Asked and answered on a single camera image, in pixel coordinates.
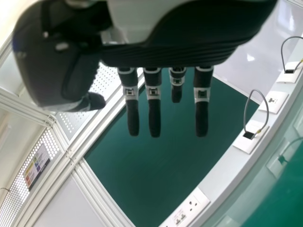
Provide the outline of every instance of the perforated panel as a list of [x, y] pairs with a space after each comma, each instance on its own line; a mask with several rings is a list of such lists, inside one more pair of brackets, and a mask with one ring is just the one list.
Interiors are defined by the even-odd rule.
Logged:
[[[90, 88], [90, 92], [101, 94], [107, 100], [120, 85], [120, 79], [116, 68], [111, 68], [99, 63], [96, 78]], [[57, 113], [56, 117], [65, 135], [69, 140], [73, 138], [81, 125], [92, 117], [96, 111], [78, 113]]]
[[52, 133], [49, 130], [45, 130], [25, 160], [17, 177], [9, 189], [10, 191], [4, 199], [4, 202], [0, 208], [0, 227], [11, 226], [22, 205], [30, 194], [23, 173], [42, 144], [44, 144], [51, 160], [53, 160], [53, 158], [60, 152]]
[[89, 91], [99, 93], [107, 100], [120, 84], [117, 69], [107, 67], [100, 62], [96, 79]]

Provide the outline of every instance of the green mat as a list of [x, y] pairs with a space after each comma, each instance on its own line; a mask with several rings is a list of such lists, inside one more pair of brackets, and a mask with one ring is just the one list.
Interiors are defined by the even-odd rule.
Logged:
[[[148, 129], [145, 91], [139, 97], [140, 134], [129, 136], [125, 109], [85, 156], [120, 208], [137, 227], [157, 227], [202, 181], [243, 127], [246, 97], [213, 79], [207, 137], [195, 135], [193, 69], [181, 103], [173, 104], [162, 70], [161, 137]], [[248, 117], [257, 109], [251, 102]]]
[[303, 143], [297, 143], [301, 145], [276, 185], [243, 227], [303, 226]]

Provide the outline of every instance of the robotic hand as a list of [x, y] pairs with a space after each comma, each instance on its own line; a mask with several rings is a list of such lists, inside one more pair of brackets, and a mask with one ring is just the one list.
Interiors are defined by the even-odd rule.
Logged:
[[186, 67], [195, 67], [196, 134], [208, 128], [214, 65], [258, 33], [276, 0], [44, 0], [19, 18], [13, 50], [36, 104], [51, 111], [102, 109], [88, 92], [99, 61], [117, 67], [128, 127], [139, 133], [138, 77], [143, 67], [150, 131], [160, 135], [161, 69], [180, 102]]

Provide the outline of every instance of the poster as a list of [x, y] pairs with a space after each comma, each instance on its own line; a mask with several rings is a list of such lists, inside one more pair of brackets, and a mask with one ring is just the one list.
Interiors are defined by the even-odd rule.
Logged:
[[29, 190], [32, 189], [35, 182], [40, 177], [41, 173], [44, 171], [45, 167], [50, 163], [49, 156], [44, 144], [41, 145], [39, 150], [36, 152], [33, 160], [29, 163], [25, 172], [23, 173], [24, 179], [27, 183]]

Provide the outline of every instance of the gray cable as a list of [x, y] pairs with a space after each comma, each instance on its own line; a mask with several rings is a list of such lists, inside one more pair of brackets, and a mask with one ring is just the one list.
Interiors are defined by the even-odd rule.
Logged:
[[297, 66], [294, 69], [294, 72], [297, 70], [297, 68], [299, 67], [299, 65], [301, 64], [302, 61], [299, 61], [299, 63], [297, 64]]
[[285, 43], [287, 40], [292, 39], [292, 38], [303, 39], [303, 37], [301, 37], [301, 36], [291, 36], [291, 37], [289, 37], [289, 38], [287, 38], [287, 39], [285, 39], [285, 40], [283, 41], [283, 43], [282, 43], [282, 45], [281, 45], [281, 58], [282, 58], [283, 69], [284, 69], [284, 72], [285, 72], [285, 73], [286, 73], [286, 69], [285, 69], [284, 57], [283, 57], [283, 46], [284, 46], [284, 43]]
[[258, 93], [262, 96], [262, 98], [263, 98], [263, 100], [264, 100], [264, 102], [265, 102], [266, 113], [267, 113], [267, 114], [266, 114], [266, 120], [265, 120], [264, 125], [262, 126], [262, 128], [260, 128], [260, 129], [254, 134], [253, 138], [265, 128], [265, 126], [266, 126], [267, 123], [268, 123], [268, 119], [269, 119], [269, 107], [268, 107], [268, 103], [267, 103], [266, 98], [264, 97], [264, 95], [262, 94], [261, 91], [259, 91], [259, 90], [257, 90], [257, 89], [253, 89], [253, 90], [250, 92], [250, 95], [248, 96], [248, 99], [247, 99], [246, 104], [245, 104], [244, 119], [243, 119], [243, 124], [244, 124], [244, 125], [243, 125], [243, 128], [244, 128], [244, 131], [247, 132], [247, 131], [246, 131], [246, 112], [247, 112], [248, 104], [250, 103], [250, 98], [251, 98], [252, 93], [253, 93], [254, 91], [258, 92]]
[[287, 151], [287, 149], [289, 149], [294, 143], [296, 143], [296, 142], [299, 141], [299, 140], [303, 140], [303, 137], [299, 137], [299, 138], [296, 138], [295, 140], [291, 141], [291, 142], [287, 145], [287, 147], [286, 147], [280, 154], [282, 154], [282, 156], [283, 156], [283, 154], [285, 153], [285, 151]]

